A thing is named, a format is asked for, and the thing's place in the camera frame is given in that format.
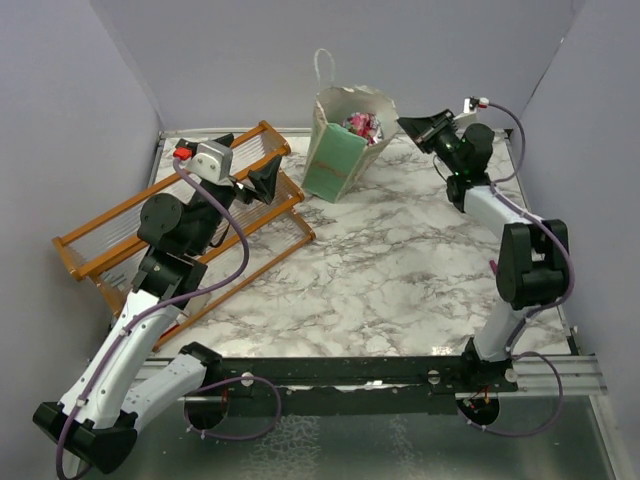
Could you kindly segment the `pink purple snack packet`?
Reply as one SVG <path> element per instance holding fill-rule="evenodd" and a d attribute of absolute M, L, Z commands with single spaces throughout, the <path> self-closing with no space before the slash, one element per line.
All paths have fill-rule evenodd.
<path fill-rule="evenodd" d="M 341 126 L 365 139 L 368 145 L 375 145 L 384 139 L 381 122 L 373 113 L 354 112 L 343 120 Z"/>

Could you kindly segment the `green paper gift bag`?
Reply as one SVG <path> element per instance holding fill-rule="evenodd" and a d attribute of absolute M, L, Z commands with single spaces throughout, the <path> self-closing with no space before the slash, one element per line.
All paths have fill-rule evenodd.
<path fill-rule="evenodd" d="M 313 66 L 318 83 L 314 99 L 310 143 L 302 187 L 327 202 L 340 201 L 366 169 L 398 134 L 395 102 L 382 91 L 366 86 L 336 86 L 336 63 L 332 54 L 319 48 Z M 354 112 L 375 114 L 384 139 L 368 145 L 341 124 Z"/>

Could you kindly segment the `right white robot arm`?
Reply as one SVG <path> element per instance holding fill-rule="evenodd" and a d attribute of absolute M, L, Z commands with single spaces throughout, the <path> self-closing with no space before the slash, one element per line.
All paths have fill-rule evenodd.
<path fill-rule="evenodd" d="M 397 123 L 421 152 L 435 155 L 450 170 L 449 202 L 500 240 L 495 271 L 500 301 L 470 343 L 476 357 L 459 367 L 461 383 L 481 391 L 495 379 L 491 362 L 509 358 L 528 321 L 563 303 L 575 277 L 567 225 L 534 215 L 500 192 L 487 172 L 494 131 L 474 116 L 472 109 L 458 116 L 444 110 L 400 117 Z"/>

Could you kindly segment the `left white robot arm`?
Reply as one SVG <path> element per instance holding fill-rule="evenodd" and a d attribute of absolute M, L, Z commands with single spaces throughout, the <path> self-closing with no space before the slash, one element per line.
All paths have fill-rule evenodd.
<path fill-rule="evenodd" d="M 56 444 L 55 468 L 65 478 L 64 455 L 70 453 L 108 474 L 130 455 L 142 430 L 179 397 L 192 391 L 206 395 L 220 385 L 215 354 L 194 344 L 163 370 L 140 384 L 136 375 L 160 336 L 187 303 L 238 278 L 250 259 L 247 237 L 228 208 L 235 199 L 273 201 L 281 156 L 248 173 L 243 184 L 228 178 L 220 185 L 194 166 L 183 168 L 176 156 L 176 173 L 194 190 L 187 203 L 170 193 L 146 200 L 137 236 L 148 245 L 124 307 L 115 325 L 76 383 L 57 402 L 43 402 L 34 423 Z M 243 249 L 237 270 L 207 288 L 200 283 L 206 264 L 199 258 L 210 246 L 222 221 L 232 227 Z"/>

